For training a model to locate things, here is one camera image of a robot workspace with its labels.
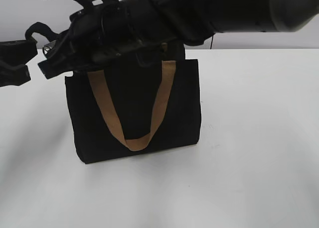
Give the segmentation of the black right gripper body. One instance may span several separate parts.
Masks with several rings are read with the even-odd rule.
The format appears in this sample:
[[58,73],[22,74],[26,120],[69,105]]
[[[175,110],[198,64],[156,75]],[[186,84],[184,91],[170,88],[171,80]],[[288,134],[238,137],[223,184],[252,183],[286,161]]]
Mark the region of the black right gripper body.
[[164,14],[151,0],[110,1],[69,19],[69,28],[53,49],[53,62],[74,58],[73,70],[92,71],[164,42]]

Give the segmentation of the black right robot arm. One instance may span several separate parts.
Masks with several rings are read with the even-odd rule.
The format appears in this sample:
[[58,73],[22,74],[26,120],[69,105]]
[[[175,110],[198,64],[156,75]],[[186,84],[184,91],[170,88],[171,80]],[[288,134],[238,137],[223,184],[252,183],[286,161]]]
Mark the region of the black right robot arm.
[[48,79],[174,40],[197,46],[217,33],[297,31],[319,12],[319,0],[74,1],[82,9],[39,63]]

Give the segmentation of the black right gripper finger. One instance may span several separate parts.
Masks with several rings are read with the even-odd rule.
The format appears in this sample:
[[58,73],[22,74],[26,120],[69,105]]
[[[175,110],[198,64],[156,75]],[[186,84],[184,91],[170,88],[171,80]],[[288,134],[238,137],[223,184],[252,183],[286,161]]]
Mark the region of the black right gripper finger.
[[40,68],[42,74],[46,79],[52,79],[57,77],[63,73],[71,72],[74,69],[74,58],[65,59],[60,62],[50,62],[50,60],[44,60],[38,63],[38,67]]

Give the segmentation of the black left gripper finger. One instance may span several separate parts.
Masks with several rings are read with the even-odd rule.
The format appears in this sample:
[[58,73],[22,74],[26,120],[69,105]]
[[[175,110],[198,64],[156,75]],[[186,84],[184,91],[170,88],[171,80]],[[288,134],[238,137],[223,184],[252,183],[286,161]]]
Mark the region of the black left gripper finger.
[[0,64],[0,86],[21,86],[31,80],[26,65],[12,66],[7,63]]
[[0,59],[8,64],[26,64],[37,54],[36,43],[30,40],[0,43]]

